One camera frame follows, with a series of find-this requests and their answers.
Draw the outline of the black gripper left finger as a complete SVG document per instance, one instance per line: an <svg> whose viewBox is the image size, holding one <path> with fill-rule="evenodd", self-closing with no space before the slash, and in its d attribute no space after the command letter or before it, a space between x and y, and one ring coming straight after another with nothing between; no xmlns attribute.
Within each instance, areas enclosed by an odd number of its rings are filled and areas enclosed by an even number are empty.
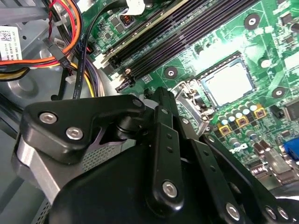
<svg viewBox="0 0 299 224"><path fill-rule="evenodd" d="M51 206L76 177L135 147L150 152L146 202L153 212L183 208L184 182L178 111L173 93L160 87L143 102L134 95L34 103L20 124L20 161Z"/></svg>

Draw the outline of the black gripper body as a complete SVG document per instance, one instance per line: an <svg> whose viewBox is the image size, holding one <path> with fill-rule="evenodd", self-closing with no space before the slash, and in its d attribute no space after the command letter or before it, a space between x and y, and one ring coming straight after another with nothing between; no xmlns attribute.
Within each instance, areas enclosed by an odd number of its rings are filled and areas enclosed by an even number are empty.
<svg viewBox="0 0 299 224"><path fill-rule="evenodd" d="M67 183L50 210L50 224L221 224L198 166L182 161L185 201L170 217L147 205L150 151L128 149Z"/></svg>

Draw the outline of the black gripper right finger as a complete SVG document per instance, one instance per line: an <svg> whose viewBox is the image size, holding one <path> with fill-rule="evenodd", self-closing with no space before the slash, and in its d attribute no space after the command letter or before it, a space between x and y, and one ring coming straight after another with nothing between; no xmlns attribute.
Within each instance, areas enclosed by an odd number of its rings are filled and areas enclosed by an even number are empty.
<svg viewBox="0 0 299 224"><path fill-rule="evenodd" d="M198 136L189 120L175 114L186 196L174 223L293 223L291 206L276 199L217 139Z"/></svg>

